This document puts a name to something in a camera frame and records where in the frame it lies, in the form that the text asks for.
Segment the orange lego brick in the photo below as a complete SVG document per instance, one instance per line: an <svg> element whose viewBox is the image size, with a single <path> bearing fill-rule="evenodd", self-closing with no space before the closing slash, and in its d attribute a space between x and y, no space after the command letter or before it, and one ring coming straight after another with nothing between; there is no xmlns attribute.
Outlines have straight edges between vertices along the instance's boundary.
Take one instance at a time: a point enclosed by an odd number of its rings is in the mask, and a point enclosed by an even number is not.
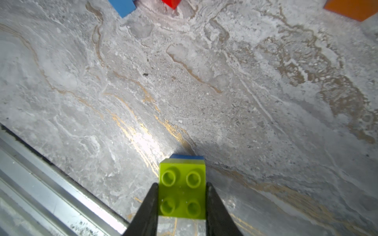
<svg viewBox="0 0 378 236"><path fill-rule="evenodd" d="M363 22L378 12L378 0L328 0L323 8Z"/></svg>

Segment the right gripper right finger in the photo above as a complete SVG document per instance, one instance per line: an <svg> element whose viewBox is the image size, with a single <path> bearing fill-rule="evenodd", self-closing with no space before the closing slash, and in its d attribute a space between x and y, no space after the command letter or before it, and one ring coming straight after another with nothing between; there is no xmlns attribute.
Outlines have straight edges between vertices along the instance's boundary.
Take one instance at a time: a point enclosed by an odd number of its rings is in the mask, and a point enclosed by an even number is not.
<svg viewBox="0 0 378 236"><path fill-rule="evenodd" d="M209 182L206 183L206 235L243 235L232 220L215 187Z"/></svg>

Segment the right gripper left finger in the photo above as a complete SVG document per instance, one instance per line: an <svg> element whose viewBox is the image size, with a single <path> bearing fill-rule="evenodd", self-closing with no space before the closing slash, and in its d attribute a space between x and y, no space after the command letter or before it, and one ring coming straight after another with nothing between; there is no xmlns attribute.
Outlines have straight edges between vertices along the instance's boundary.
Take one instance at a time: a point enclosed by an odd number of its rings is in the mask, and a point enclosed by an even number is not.
<svg viewBox="0 0 378 236"><path fill-rule="evenodd" d="M157 225L158 184L153 183L132 222L122 236L156 236Z"/></svg>

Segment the dark blue lego brick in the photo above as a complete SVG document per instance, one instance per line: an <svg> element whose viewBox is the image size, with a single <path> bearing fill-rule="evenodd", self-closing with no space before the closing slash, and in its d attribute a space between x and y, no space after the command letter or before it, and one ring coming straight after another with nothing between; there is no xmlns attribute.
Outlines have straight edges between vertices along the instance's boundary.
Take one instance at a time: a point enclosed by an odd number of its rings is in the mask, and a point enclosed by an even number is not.
<svg viewBox="0 0 378 236"><path fill-rule="evenodd" d="M187 159L187 160L204 160L203 156L191 156L191 155L180 155L180 154L172 154L170 158L175 159Z"/></svg>

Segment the light blue long lego brick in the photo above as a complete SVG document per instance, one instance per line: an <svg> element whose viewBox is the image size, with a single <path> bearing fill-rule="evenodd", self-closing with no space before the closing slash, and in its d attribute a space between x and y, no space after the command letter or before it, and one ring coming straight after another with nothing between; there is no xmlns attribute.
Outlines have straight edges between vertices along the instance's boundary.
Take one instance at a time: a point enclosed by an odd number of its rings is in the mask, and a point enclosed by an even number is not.
<svg viewBox="0 0 378 236"><path fill-rule="evenodd" d="M136 5L133 0L109 0L109 2L121 18L126 17L136 10Z"/></svg>

